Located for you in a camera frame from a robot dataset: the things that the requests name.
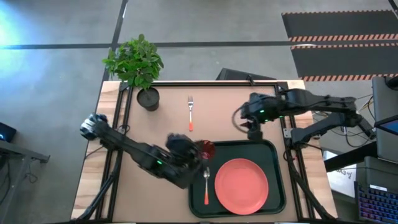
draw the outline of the pink plate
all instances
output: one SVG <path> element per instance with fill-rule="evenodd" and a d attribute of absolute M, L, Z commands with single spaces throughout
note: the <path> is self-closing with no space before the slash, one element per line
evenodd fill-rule
<path fill-rule="evenodd" d="M 238 215 L 249 215 L 266 202 L 268 180 L 257 164 L 247 159 L 233 159 L 218 170 L 215 189 L 226 209 Z"/>

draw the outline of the green plant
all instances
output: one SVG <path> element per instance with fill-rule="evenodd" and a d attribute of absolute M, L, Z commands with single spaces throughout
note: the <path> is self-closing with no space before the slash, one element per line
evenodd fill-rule
<path fill-rule="evenodd" d="M 156 46 L 140 34 L 137 40 L 123 43 L 116 53 L 109 50 L 109 57 L 103 59 L 103 63 L 111 77 L 117 75 L 130 86 L 147 90 L 159 78 L 159 71 L 164 67 L 156 51 Z"/>

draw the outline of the black plant pot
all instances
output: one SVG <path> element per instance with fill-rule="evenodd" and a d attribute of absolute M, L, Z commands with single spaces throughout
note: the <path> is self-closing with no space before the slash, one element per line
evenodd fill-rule
<path fill-rule="evenodd" d="M 147 111 L 155 111 L 159 107 L 159 92 L 150 87 L 149 89 L 140 90 L 137 94 L 138 103 Z"/>

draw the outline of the potted plant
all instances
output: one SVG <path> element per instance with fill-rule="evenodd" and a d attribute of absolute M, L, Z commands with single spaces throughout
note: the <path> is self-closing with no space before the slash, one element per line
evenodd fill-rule
<path fill-rule="evenodd" d="M 151 87 L 164 67 L 156 51 L 156 46 L 140 34 L 138 39 L 123 43 L 116 53 L 110 50 L 109 57 L 103 60 L 111 77 L 117 75 L 122 82 L 141 89 L 137 101 L 148 111 L 155 111 L 160 100 L 159 92 Z"/>

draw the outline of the spoon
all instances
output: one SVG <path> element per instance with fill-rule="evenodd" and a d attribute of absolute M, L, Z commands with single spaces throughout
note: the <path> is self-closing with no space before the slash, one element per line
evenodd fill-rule
<path fill-rule="evenodd" d="M 209 167 L 206 168 L 206 170 L 203 172 L 203 177 L 206 179 L 206 189 L 205 189 L 205 205 L 209 204 L 209 196 L 207 194 L 207 179 L 210 176 L 210 169 Z"/>

